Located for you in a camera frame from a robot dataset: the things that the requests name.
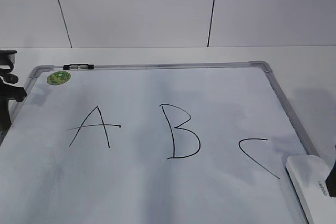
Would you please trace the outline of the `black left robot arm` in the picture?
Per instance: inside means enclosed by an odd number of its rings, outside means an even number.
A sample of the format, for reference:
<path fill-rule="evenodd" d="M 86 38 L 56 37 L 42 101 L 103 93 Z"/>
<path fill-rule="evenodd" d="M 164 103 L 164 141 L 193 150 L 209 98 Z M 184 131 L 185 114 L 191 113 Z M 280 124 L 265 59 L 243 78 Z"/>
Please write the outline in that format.
<path fill-rule="evenodd" d="M 9 100 L 23 102 L 27 96 L 23 87 L 13 84 L 18 82 L 18 76 L 12 74 L 16 50 L 1 50 L 1 131 L 7 131 L 11 126 Z"/>

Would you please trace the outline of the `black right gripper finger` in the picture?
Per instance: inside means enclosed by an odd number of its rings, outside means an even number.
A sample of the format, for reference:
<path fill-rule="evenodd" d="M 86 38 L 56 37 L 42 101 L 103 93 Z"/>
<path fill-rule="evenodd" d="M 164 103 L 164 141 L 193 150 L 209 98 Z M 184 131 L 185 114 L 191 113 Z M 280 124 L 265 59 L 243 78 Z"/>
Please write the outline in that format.
<path fill-rule="evenodd" d="M 330 197 L 336 197 L 336 162 L 325 180 L 325 184 Z"/>

